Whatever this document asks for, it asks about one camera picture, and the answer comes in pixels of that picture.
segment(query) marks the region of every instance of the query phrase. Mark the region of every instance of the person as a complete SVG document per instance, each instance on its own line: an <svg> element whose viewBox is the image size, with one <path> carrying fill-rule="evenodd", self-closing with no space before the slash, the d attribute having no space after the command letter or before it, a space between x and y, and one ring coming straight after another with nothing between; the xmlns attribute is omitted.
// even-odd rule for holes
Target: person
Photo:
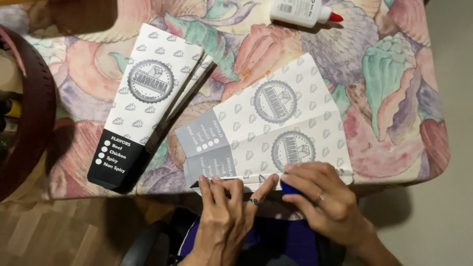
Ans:
<svg viewBox="0 0 473 266"><path fill-rule="evenodd" d="M401 263L389 252L377 237L376 230L357 207L355 194L338 177L335 168L328 163L307 162L286 165L281 179L301 191L298 194L285 194L284 202L295 205L307 221L307 231L314 230L332 241L346 247L347 251L367 266L399 266ZM276 186L279 176L272 174L256 190L249 201L244 201L243 182L240 179L223 180L213 176L211 180L199 177L203 211L194 234L192 250L178 266L235 266L239 265L298 265L298 255L294 260L278 262L272 260L240 263L247 234L252 230L258 205ZM263 228L272 230L270 235L284 235L265 224ZM299 230L296 242L304 242L310 232ZM316 248L307 251L309 244L299 243L296 250L299 256L310 255ZM261 255L259 249L253 256ZM316 261L299 261L299 266L317 265Z"/></svg>

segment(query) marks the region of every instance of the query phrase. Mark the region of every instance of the glue bottle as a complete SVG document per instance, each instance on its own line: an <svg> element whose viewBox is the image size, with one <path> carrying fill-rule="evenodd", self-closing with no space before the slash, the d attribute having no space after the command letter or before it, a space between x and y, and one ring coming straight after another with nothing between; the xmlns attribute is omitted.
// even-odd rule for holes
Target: glue bottle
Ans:
<svg viewBox="0 0 473 266"><path fill-rule="evenodd" d="M322 5L322 0L273 0L270 19L275 19L307 28L327 21L342 22L343 18Z"/></svg>

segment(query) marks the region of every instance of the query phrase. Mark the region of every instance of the tablecloth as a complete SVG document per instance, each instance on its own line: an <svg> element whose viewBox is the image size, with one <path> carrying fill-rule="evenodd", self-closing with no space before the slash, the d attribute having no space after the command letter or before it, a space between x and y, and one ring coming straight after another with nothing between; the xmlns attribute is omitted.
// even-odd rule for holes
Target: tablecloth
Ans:
<svg viewBox="0 0 473 266"><path fill-rule="evenodd" d="M355 184L437 177L450 159L422 0L323 0L344 21L271 22L271 0L70 0L0 7L0 23L43 56L58 90L42 161L7 198L120 196L87 171L138 30L195 41L217 64L129 195L188 192L174 129L310 53L343 118Z"/></svg>

